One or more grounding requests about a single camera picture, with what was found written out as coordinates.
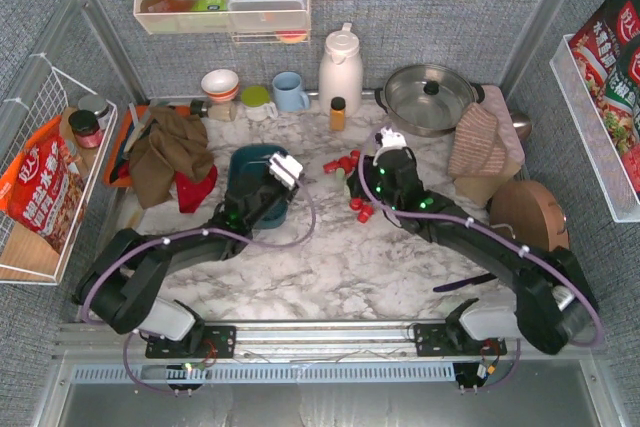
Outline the red cloth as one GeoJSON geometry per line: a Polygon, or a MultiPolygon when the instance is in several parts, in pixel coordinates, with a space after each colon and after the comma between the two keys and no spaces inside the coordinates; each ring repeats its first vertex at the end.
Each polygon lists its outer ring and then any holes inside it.
{"type": "Polygon", "coordinates": [[[213,191],[218,177],[215,165],[200,182],[191,181],[185,174],[175,174],[175,184],[179,211],[183,214],[195,213],[204,199],[213,191]]]}

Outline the brown cloth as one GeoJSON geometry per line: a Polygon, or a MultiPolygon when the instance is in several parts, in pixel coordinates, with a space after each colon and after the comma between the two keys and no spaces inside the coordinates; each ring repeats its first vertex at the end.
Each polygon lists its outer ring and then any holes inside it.
{"type": "Polygon", "coordinates": [[[177,173],[199,183],[214,165],[207,131],[198,116],[182,116],[168,106],[155,106],[150,109],[150,120],[149,134],[138,138],[129,155],[132,188],[144,209],[171,199],[177,173]]]}

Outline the teal storage basket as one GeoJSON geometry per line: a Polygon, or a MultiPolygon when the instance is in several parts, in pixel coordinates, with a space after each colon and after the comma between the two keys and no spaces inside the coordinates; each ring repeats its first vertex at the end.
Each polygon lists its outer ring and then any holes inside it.
{"type": "MultiPolygon", "coordinates": [[[[237,149],[230,157],[228,187],[243,180],[260,180],[274,153],[283,156],[289,152],[275,144],[250,144],[237,149]]],[[[257,230],[270,230],[280,227],[287,215],[288,204],[285,201],[275,205],[255,226],[257,230]]]]}

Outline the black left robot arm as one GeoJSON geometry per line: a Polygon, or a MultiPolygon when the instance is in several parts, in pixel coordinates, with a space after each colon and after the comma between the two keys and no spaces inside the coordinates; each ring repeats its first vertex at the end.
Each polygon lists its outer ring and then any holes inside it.
{"type": "Polygon", "coordinates": [[[159,297],[165,278],[206,261],[238,256],[254,239],[256,224],[277,204],[289,203],[299,176],[266,172],[242,189],[227,190],[213,217],[202,226],[157,236],[118,231],[76,287],[75,300],[88,324],[103,322],[118,334],[142,331],[182,341],[198,329],[199,316],[177,301],[159,297]]]}

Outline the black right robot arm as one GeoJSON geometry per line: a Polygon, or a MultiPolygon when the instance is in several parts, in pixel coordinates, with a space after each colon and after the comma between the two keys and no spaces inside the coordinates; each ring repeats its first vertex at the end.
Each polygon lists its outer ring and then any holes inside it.
{"type": "Polygon", "coordinates": [[[573,252],[509,240],[448,197],[426,189],[408,147],[360,157],[354,186],[399,227],[470,259],[515,295],[520,334],[544,354],[566,345],[596,347],[604,327],[595,296],[573,252]]]}

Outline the pink striped towel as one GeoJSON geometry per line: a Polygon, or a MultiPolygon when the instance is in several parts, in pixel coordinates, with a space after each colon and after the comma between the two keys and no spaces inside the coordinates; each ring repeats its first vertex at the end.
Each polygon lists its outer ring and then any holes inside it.
{"type": "Polygon", "coordinates": [[[471,103],[456,125],[448,174],[452,178],[497,176],[506,158],[498,118],[471,103]]]}

